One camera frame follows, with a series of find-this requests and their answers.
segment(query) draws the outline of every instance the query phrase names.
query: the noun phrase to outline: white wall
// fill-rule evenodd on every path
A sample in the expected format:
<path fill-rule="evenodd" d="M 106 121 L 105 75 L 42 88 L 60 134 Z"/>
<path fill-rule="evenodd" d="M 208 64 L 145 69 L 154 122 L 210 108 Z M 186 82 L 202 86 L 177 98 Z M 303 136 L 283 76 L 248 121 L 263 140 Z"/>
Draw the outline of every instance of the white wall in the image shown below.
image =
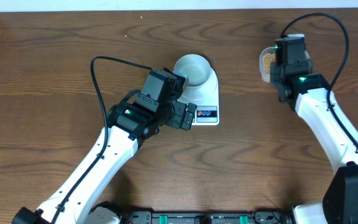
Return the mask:
<path fill-rule="evenodd" d="M 358 7 L 358 0 L 0 0 L 0 12 Z"/>

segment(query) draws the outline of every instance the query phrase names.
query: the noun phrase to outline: bowl of grain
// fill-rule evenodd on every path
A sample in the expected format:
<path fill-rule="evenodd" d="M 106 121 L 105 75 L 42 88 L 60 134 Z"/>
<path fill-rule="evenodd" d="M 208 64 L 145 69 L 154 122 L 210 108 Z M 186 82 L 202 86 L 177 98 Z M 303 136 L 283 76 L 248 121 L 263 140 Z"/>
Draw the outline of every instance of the bowl of grain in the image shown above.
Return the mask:
<path fill-rule="evenodd" d="M 305 51 L 305 58 L 309 59 L 310 56 Z M 259 56 L 259 70 L 262 75 L 262 80 L 270 83 L 270 64 L 276 61 L 275 49 L 274 47 L 268 47 L 262 51 Z"/>

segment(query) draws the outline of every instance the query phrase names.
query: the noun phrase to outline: wood grain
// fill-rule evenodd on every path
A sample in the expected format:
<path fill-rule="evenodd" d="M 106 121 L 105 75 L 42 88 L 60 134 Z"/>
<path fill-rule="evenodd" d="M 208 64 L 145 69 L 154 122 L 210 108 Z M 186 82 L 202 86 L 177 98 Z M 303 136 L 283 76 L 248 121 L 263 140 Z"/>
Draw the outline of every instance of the wood grain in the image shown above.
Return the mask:
<path fill-rule="evenodd" d="M 219 126 L 164 127 L 146 141 L 99 201 L 239 211 L 321 200 L 331 165 L 309 127 L 261 80 L 258 64 L 286 24 L 313 11 L 0 13 L 0 223 L 46 200 L 98 137 L 103 121 L 89 68 L 95 55 L 159 68 L 204 55 L 217 71 L 221 104 Z M 358 129 L 358 9 L 323 11 L 349 31 L 350 56 L 334 91 Z M 315 17 L 291 31 L 306 34 L 314 70 L 331 80 L 344 51 L 336 24 Z M 102 61 L 96 74 L 107 107 L 147 76 Z"/>

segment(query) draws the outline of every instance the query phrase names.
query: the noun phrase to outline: beans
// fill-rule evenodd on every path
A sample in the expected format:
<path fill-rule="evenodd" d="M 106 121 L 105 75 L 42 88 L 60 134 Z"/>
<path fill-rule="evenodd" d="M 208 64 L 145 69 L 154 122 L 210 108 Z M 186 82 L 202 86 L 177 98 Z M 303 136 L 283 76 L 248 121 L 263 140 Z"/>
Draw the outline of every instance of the beans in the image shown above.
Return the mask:
<path fill-rule="evenodd" d="M 270 63 L 276 61 L 276 55 L 267 53 L 264 55 L 264 70 L 270 75 Z"/>

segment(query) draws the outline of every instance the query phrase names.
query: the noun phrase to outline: transparent bowl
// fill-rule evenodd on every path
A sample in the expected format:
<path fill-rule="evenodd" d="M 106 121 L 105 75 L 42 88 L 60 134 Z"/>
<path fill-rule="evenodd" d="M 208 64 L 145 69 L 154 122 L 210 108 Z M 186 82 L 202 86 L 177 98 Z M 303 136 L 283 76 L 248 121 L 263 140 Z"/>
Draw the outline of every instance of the transparent bowl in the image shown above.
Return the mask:
<path fill-rule="evenodd" d="M 262 53 L 259 56 L 259 70 L 260 70 L 260 74 L 262 76 L 262 80 L 270 83 L 270 74 L 268 74 L 265 70 L 264 70 L 264 55 L 265 54 L 274 54 L 275 49 L 274 47 L 268 47 L 265 50 L 262 51 Z M 305 51 L 305 58 L 306 59 L 310 59 L 309 53 L 307 51 Z"/>

